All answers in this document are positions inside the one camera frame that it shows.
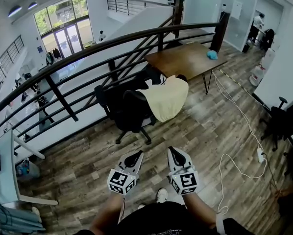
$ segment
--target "doorway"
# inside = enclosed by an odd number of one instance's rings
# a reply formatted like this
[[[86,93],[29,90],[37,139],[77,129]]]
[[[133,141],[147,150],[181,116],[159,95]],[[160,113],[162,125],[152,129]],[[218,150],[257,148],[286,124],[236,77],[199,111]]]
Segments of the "doorway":
[[[76,24],[56,31],[55,37],[58,47],[60,48],[60,52],[63,54],[63,58],[69,57],[70,55],[83,49],[81,37]]]

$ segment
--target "extension cord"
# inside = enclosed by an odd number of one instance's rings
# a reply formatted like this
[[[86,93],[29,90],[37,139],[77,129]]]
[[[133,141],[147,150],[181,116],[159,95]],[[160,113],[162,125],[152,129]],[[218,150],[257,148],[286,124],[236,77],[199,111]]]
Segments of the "extension cord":
[[[236,163],[234,162],[234,160],[233,160],[228,154],[226,154],[226,153],[223,154],[223,155],[221,156],[221,159],[220,159],[220,165],[221,165],[221,162],[222,162],[223,157],[224,157],[224,156],[228,156],[228,157],[230,158],[230,160],[233,162],[234,166],[235,166],[235,167],[237,168],[237,170],[240,172],[241,175],[246,176],[246,177],[248,177],[249,179],[259,179],[259,178],[261,178],[261,177],[264,175],[265,170],[266,170],[266,167],[267,167],[267,165],[268,165],[268,161],[267,161],[267,159],[265,159],[265,158],[263,157],[263,147],[262,147],[261,143],[259,142],[259,140],[257,139],[257,137],[254,135],[254,132],[253,132],[251,126],[250,126],[250,120],[248,119],[248,117],[242,112],[242,110],[241,110],[241,109],[239,108],[239,106],[236,104],[235,100],[232,98],[232,96],[231,96],[231,95],[229,94],[229,92],[225,89],[225,87],[223,86],[223,84],[222,84],[222,83],[219,81],[219,79],[216,77],[216,75],[214,74],[214,72],[212,72],[212,74],[213,74],[213,76],[215,77],[215,82],[216,82],[217,87],[218,87],[219,90],[220,90],[220,93],[221,93],[221,94],[222,94],[227,100],[231,101],[231,102],[232,102],[232,103],[238,108],[238,110],[241,112],[241,114],[243,115],[245,121],[247,122],[247,124],[248,124],[248,126],[249,126],[249,130],[250,130],[251,135],[256,139],[257,144],[258,144],[257,154],[258,154],[259,163],[262,163],[263,161],[266,162],[266,163],[265,163],[264,170],[263,170],[263,173],[262,173],[260,176],[258,176],[258,177],[250,177],[250,176],[248,176],[248,175],[242,173],[242,172],[240,171],[240,169],[238,168],[238,166],[236,165]],[[216,80],[218,80],[218,82],[220,83],[220,85],[223,87],[223,89],[226,91],[226,93],[229,95],[229,97],[230,97],[231,99],[229,99],[228,97],[226,97],[226,96],[223,94],[223,92],[221,91],[221,89],[220,89],[220,87],[219,87],[219,85],[218,85],[218,83],[217,83]],[[223,206],[222,208],[220,208],[220,206],[221,206],[221,204],[222,204],[222,202],[223,202],[223,200],[224,200],[223,175],[222,175],[222,172],[221,172],[221,169],[220,169],[220,165],[219,165],[219,170],[220,170],[220,183],[221,183],[222,199],[221,199],[221,201],[220,201],[220,204],[219,204],[219,207],[218,207],[217,211],[218,211],[218,213],[220,213],[223,209],[227,209],[227,210],[223,213],[223,215],[225,215],[226,213],[228,213],[228,211],[229,211],[229,207],[228,207],[228,206]]]

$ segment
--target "person in white shirt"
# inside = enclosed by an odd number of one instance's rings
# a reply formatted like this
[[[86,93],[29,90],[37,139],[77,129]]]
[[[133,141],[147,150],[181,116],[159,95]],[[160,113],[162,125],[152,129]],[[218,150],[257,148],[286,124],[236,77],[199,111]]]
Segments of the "person in white shirt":
[[[256,16],[253,20],[253,25],[251,27],[248,38],[251,39],[254,43],[256,37],[259,34],[259,29],[262,28],[262,26],[264,25],[263,18],[264,15],[261,13],[259,16]]]
[[[103,30],[101,30],[99,33],[100,33],[100,35],[98,37],[98,40],[99,40],[99,42],[102,42],[103,39],[106,38],[106,36],[103,34]]]

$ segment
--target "ceiling light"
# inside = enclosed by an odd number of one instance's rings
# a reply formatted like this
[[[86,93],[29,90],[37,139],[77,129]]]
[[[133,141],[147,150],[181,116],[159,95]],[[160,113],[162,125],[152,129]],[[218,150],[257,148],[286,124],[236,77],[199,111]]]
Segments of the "ceiling light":
[[[33,7],[37,6],[37,2],[32,2],[29,7],[28,7],[28,10],[32,9]]]
[[[10,18],[11,16],[15,15],[18,11],[20,11],[22,7],[20,5],[15,5],[14,7],[11,8],[9,11],[8,17]]]

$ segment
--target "metal railing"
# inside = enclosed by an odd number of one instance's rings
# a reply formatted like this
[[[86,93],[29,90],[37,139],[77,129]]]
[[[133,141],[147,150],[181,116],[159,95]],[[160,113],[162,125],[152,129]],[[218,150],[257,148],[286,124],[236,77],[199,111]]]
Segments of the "metal railing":
[[[20,120],[16,124],[14,124],[11,128],[16,129],[17,127],[19,127],[20,125],[22,125],[23,123],[28,121],[30,118],[32,118],[33,116],[35,116],[36,114],[38,114],[39,112],[43,111],[45,108],[53,105],[56,102],[61,103],[61,108],[54,110],[53,112],[48,112],[48,116],[45,116],[43,119],[39,119],[36,123],[27,127],[25,130],[23,130],[22,132],[20,132],[18,134],[18,137],[26,135],[25,142],[28,142],[28,141],[36,138],[37,136],[41,135],[42,133],[46,132],[47,130],[54,128],[55,126],[59,125],[60,123],[64,122],[67,119],[72,118],[74,121],[78,121],[77,114],[89,109],[90,107],[93,107],[94,105],[96,105],[98,103],[96,100],[93,101],[93,99],[95,97],[94,83],[99,82],[99,81],[102,82],[101,85],[103,85],[103,88],[105,90],[107,90],[108,88],[116,86],[119,83],[124,82],[128,79],[134,79],[139,74],[140,75],[145,74],[144,70],[137,71],[133,74],[128,74],[128,71],[130,69],[132,69],[132,67],[146,62],[146,60],[144,58],[139,58],[138,60],[134,59],[134,61],[131,62],[131,60],[133,60],[132,59],[133,55],[135,56],[138,53],[141,53],[143,51],[150,51],[151,49],[154,49],[154,48],[157,48],[158,51],[161,51],[163,49],[163,46],[165,46],[165,45],[176,43],[181,40],[196,38],[196,37],[200,37],[200,36],[207,36],[207,35],[214,35],[214,37],[212,40],[205,41],[203,43],[210,43],[211,42],[210,49],[213,49],[218,52],[220,49],[222,40],[223,40],[223,36],[224,36],[225,30],[226,30],[226,27],[227,27],[228,19],[229,19],[229,14],[226,13],[225,16],[222,18],[222,20],[219,23],[170,25],[170,26],[164,26],[164,27],[144,30],[144,31],[140,31],[140,32],[135,32],[135,33],[132,33],[129,35],[121,36],[121,37],[115,38],[113,40],[109,40],[109,41],[102,42],[100,44],[91,46],[91,47],[84,49],[80,52],[77,52],[77,53],[75,53],[65,59],[62,59],[62,60],[54,63],[50,67],[46,68],[45,70],[41,71],[40,73],[36,74],[35,76],[30,78],[26,82],[24,82],[22,85],[20,85],[18,88],[16,88],[12,93],[10,93],[5,99],[3,99],[0,102],[0,112],[1,112],[15,98],[22,95],[22,93],[24,93],[26,90],[28,90],[33,85],[39,83],[41,80],[45,79],[47,81],[47,83],[49,84],[48,89],[45,89],[39,95],[36,95],[33,98],[31,98],[30,100],[24,102],[19,108],[14,110],[10,115],[6,116],[6,118],[0,123],[0,128],[3,125],[5,125],[5,123],[8,122],[14,115],[19,113],[21,110],[23,110],[29,104],[35,102],[39,97],[41,97],[51,91],[54,92],[54,94],[56,95],[57,98],[51,100],[49,103],[47,103],[43,107],[36,109],[34,112],[32,112],[31,114],[26,116],[24,119]],[[204,34],[192,35],[192,36],[187,36],[187,37],[182,37],[182,38],[176,37],[175,39],[172,39],[169,41],[164,41],[164,36],[166,34],[171,33],[171,32],[179,32],[180,30],[207,28],[207,27],[215,27],[216,28],[215,33],[204,33]],[[129,51],[124,54],[106,59],[102,62],[93,64],[90,67],[87,67],[83,70],[80,70],[80,71],[62,79],[59,82],[54,82],[54,80],[51,78],[51,75],[53,73],[59,71],[60,69],[66,67],[67,65],[69,65],[77,60],[80,60],[82,58],[91,56],[91,55],[98,53],[100,51],[103,51],[103,50],[106,50],[106,49],[109,49],[109,48],[112,48],[115,46],[119,46],[124,43],[135,41],[138,39],[143,39],[142,42],[144,42],[144,44],[145,44],[146,39],[150,40],[150,39],[154,39],[154,38],[158,39],[158,40],[156,42],[154,40],[152,43],[150,43],[148,45],[144,45],[144,46],[142,44],[140,44],[139,46],[137,46],[137,48],[135,48],[132,51]],[[90,72],[96,68],[99,68],[103,65],[108,65],[109,72],[101,74],[97,77],[91,77],[91,80],[89,80],[81,85],[78,85],[65,93],[60,92],[59,87],[62,86],[63,84],[65,84],[65,83],[67,83],[67,82],[69,82],[69,81],[71,81],[71,80],[73,80],[83,74],[89,74],[88,72]],[[93,86],[93,91],[91,91],[83,96],[80,96],[78,99],[76,99],[70,103],[67,102],[68,96],[74,94],[75,92],[82,90],[85,87],[91,86],[91,85]],[[85,105],[82,105],[82,107],[80,106],[80,108],[78,108],[78,109],[75,109],[75,110],[72,109],[72,106],[75,106],[76,104],[78,104],[84,100],[85,101],[88,100],[88,103]],[[59,114],[62,111],[67,111],[68,115],[62,117],[61,119],[57,120],[54,124],[44,128],[43,130],[40,130],[38,133],[36,133],[32,136],[27,135],[27,133],[30,130],[32,130],[35,126],[45,122],[47,119],[54,117],[55,115]]]
[[[20,35],[0,56],[0,85],[2,81],[6,78],[7,73],[11,69],[11,66],[14,64],[14,61],[16,60],[23,47],[24,43]]]
[[[109,10],[115,10],[116,12],[126,13],[128,16],[135,16],[144,8],[154,7],[154,6],[169,6],[174,7],[172,5],[159,3],[159,2],[151,2],[145,0],[107,0],[107,8]]]

